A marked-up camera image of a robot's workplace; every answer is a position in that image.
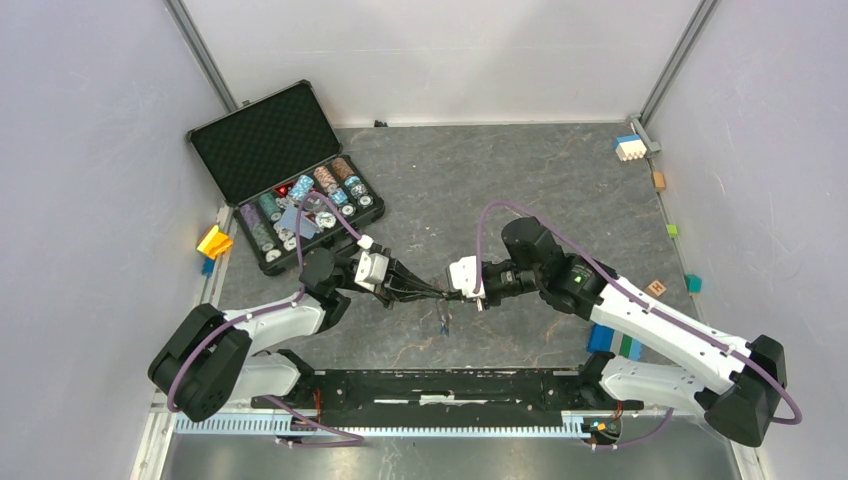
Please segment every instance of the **wooden block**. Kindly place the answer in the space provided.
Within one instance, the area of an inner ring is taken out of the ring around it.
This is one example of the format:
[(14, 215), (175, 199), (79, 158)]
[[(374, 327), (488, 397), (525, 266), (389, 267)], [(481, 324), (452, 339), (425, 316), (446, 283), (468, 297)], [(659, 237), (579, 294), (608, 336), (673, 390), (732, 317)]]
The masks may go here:
[(660, 295), (665, 293), (665, 290), (665, 285), (660, 283), (659, 280), (654, 280), (653, 282), (651, 282), (650, 285), (648, 285), (648, 288), (645, 289), (645, 293), (652, 297), (659, 297)]
[(657, 193), (665, 190), (665, 175), (662, 172), (654, 172), (654, 189)]

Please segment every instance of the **case lid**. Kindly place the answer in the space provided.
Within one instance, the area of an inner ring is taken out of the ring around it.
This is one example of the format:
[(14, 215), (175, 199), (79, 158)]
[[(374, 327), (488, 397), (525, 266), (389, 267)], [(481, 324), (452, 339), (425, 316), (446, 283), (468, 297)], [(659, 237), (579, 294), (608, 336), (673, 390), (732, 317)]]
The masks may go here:
[(231, 205), (342, 148), (306, 80), (190, 131), (188, 140)]

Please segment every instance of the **white poker chip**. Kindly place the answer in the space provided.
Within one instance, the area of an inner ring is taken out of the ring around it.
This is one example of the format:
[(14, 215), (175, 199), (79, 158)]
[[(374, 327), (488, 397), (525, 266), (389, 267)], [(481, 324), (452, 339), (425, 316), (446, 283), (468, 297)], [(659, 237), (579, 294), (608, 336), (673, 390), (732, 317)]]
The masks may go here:
[(330, 212), (318, 212), (315, 215), (315, 223), (321, 228), (333, 228), (336, 226), (336, 217)]
[(283, 254), (283, 252), (281, 252), (281, 251), (279, 251), (275, 248), (275, 249), (273, 249), (270, 252), (265, 254), (265, 261), (268, 262), (268, 263), (271, 263), (274, 260), (280, 258), (280, 256), (282, 256), (282, 254)]

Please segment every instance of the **teal block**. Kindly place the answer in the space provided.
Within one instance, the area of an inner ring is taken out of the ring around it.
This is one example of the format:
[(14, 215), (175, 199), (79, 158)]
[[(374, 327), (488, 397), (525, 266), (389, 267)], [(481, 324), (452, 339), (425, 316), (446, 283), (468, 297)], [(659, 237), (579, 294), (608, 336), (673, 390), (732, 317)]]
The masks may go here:
[(686, 280), (686, 289), (689, 293), (701, 293), (701, 277), (694, 273), (687, 273), (683, 278)]

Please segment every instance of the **metal post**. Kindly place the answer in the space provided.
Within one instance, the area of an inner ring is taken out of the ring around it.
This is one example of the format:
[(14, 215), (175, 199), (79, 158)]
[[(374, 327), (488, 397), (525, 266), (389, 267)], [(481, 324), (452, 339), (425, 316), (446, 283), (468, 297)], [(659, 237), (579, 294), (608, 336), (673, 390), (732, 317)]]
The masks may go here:
[(203, 70), (206, 78), (209, 79), (209, 83), (212, 84), (212, 88), (215, 89), (215, 93), (221, 99), (221, 103), (224, 104), (224, 108), (230, 113), (238, 110), (239, 107), (235, 97), (233, 97), (232, 92), (227, 87), (227, 82), (224, 81), (224, 77), (221, 75), (221, 71), (218, 70), (218, 66), (215, 65), (215, 61), (212, 60), (212, 54), (206, 48), (206, 43), (203, 42), (203, 38), (200, 36), (200, 32), (197, 31), (197, 26), (192, 21), (191, 15), (189, 15), (183, 1), (165, 0), (165, 5), (167, 5), (168, 10), (174, 17), (174, 22), (177, 24), (180, 32), (182, 32), (186, 43), (188, 43), (191, 52), (194, 54), (194, 58), (200, 64), (201, 70)]
[(656, 85), (654, 85), (654, 89), (651, 90), (651, 94), (648, 96), (648, 101), (645, 102), (645, 106), (642, 107), (640, 115), (642, 125), (648, 125), (648, 123), (651, 122), (660, 101), (668, 91), (674, 77), (677, 76), (680, 66), (683, 64), (683, 61), (689, 54), (689, 51), (692, 50), (695, 40), (698, 39), (698, 36), (704, 29), (704, 25), (707, 23), (707, 20), (709, 20), (718, 3), (719, 0), (701, 0), (701, 3), (698, 4), (698, 8), (695, 9), (694, 15), (692, 15), (692, 18), (689, 20), (689, 25), (687, 25), (686, 30), (683, 31), (683, 36), (680, 37), (680, 41), (677, 42), (677, 46), (674, 48), (665, 68), (663, 68), (660, 78), (657, 80)]

